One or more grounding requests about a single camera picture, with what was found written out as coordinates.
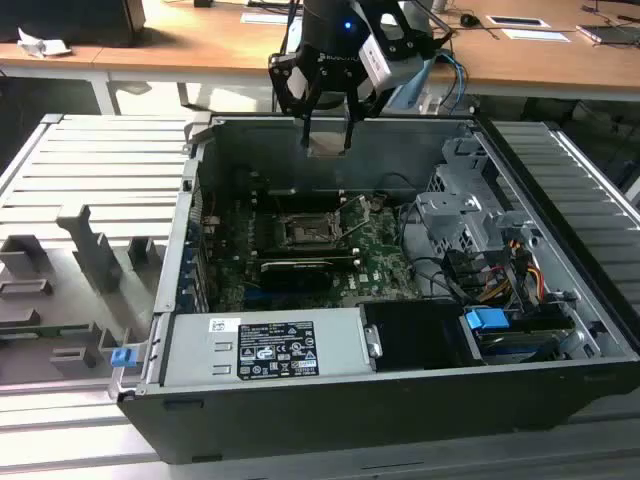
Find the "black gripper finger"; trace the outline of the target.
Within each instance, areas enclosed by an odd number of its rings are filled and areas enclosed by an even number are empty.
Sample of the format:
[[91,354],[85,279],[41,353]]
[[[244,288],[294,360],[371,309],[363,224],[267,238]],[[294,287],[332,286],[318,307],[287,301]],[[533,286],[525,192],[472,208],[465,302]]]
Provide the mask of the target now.
[[373,90],[364,100],[360,100],[357,89],[350,87],[346,92],[346,116],[344,133],[344,150],[349,150],[355,124],[366,118],[376,118],[386,105],[386,92]]
[[311,116],[320,98],[319,51],[298,47],[293,54],[272,54],[268,73],[278,104],[285,115],[303,122],[301,145],[309,146]]

